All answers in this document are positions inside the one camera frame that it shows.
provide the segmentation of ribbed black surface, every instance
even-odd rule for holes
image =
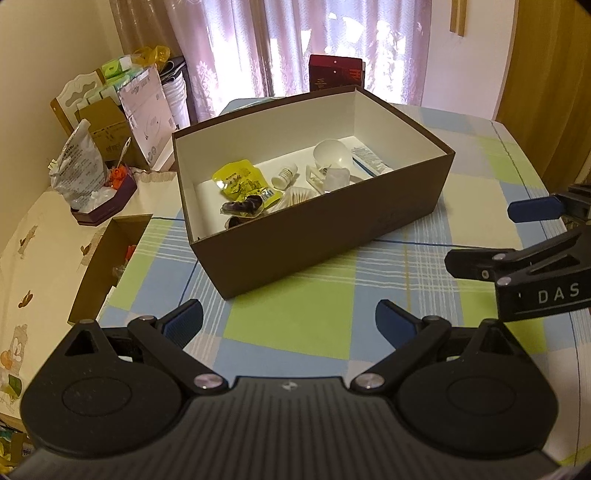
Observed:
[[[194,400],[141,450],[98,460],[39,451],[10,478],[533,480],[554,468],[541,453],[496,462],[441,453],[409,435],[386,400],[354,395],[340,378],[241,378],[224,395]]]

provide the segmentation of white plastic cup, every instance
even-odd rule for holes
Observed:
[[[179,129],[188,127],[189,109],[187,107],[187,85],[182,75],[176,77],[172,82],[163,85],[164,96],[173,114],[174,123]]]
[[[271,179],[271,184],[277,190],[285,190],[294,179],[297,173],[297,165],[290,163],[284,166],[280,172]]]

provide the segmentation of yellow plastic bag on box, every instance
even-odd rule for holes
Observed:
[[[132,61],[135,64],[148,67],[155,63],[158,71],[162,70],[169,58],[170,48],[163,45],[157,45],[156,48],[139,48],[132,55]]]
[[[212,180],[233,202],[243,202],[250,195],[262,198],[263,207],[281,198],[281,192],[269,187],[261,171],[248,160],[228,163],[215,172]]]

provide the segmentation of sheer curtain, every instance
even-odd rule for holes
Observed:
[[[388,102],[422,100],[431,0],[111,2],[120,35],[118,11],[164,4],[162,22],[172,26],[187,60],[200,120],[236,98],[308,91],[313,53],[362,58],[365,87]]]

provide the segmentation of checkered tablecloth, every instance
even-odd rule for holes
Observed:
[[[123,326],[162,316],[187,299],[204,308],[186,352],[226,377],[356,374],[392,351],[374,311],[390,299],[418,317],[476,326],[496,317],[493,285],[455,280],[443,259],[452,247],[521,249],[564,231],[559,220],[513,224],[514,200],[547,195],[535,170],[499,123],[418,107],[401,110],[449,144],[456,156],[435,211],[345,255],[224,301],[196,261],[176,182],[158,211],[100,323]],[[546,451],[556,460],[591,457],[591,321],[587,311],[509,324],[551,382],[560,403]]]

